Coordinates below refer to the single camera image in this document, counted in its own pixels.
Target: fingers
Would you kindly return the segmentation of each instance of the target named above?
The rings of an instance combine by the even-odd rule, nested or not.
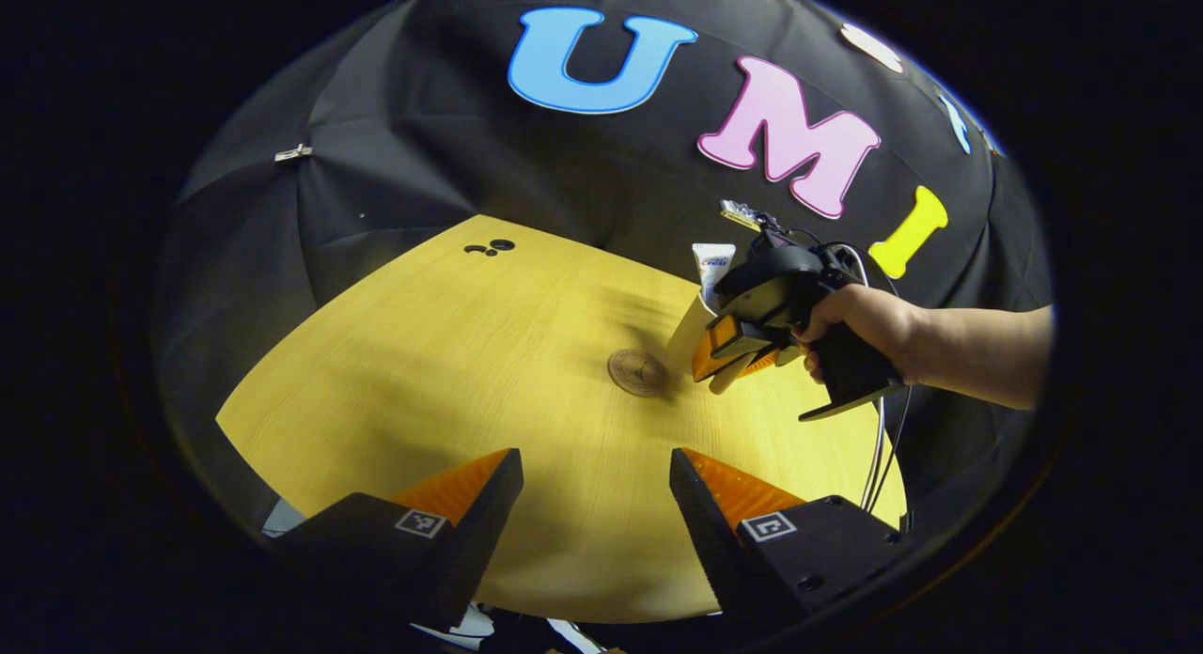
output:
[[[831,325],[842,323],[851,299],[855,299],[857,297],[854,295],[855,290],[849,289],[855,289],[855,286],[846,286],[846,289],[837,290],[835,293],[820,299],[811,310],[811,321],[805,332],[795,332],[794,337],[799,338],[800,341],[812,343],[818,340],[818,338],[823,338]]]
[[[823,368],[819,367],[819,355],[814,351],[807,351],[806,359],[802,359],[802,365],[806,371],[811,373],[811,379],[816,380],[818,384],[823,384]]]

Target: brown coaster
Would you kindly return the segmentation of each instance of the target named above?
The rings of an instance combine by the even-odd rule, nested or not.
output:
[[[645,351],[623,349],[610,355],[610,379],[627,393],[644,398],[659,396],[668,381],[668,370]]]

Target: pink letter m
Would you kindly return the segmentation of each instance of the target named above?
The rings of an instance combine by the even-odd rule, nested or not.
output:
[[[841,111],[807,126],[802,85],[789,71],[759,58],[739,58],[747,73],[743,89],[727,123],[712,135],[698,137],[698,148],[723,165],[755,166],[752,139],[764,126],[764,174],[777,183],[812,157],[818,160],[789,191],[807,208],[836,220],[843,214],[843,195],[869,154],[882,143],[864,118]]]

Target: wood grain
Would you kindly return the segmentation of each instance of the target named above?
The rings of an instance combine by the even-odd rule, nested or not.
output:
[[[491,239],[517,246],[463,251]],[[595,623],[713,612],[668,487],[670,450],[699,450],[806,500],[859,501],[877,415],[866,405],[800,424],[826,402],[800,364],[722,396],[681,375],[660,398],[618,388],[610,355],[663,357],[697,293],[697,283],[635,261],[470,218],[294,329],[218,422],[307,516],[517,447],[526,486],[478,600]],[[893,469],[876,515],[896,527],[905,510]]]

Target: blue letter u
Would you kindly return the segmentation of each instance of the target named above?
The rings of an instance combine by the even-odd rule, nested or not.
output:
[[[576,38],[605,19],[583,7],[541,7],[521,17],[526,31],[510,59],[510,88],[547,109],[576,114],[615,114],[634,109],[656,93],[656,85],[680,43],[697,41],[693,29],[654,17],[628,17],[635,32],[622,71],[605,84],[583,84],[568,76],[568,55]]]

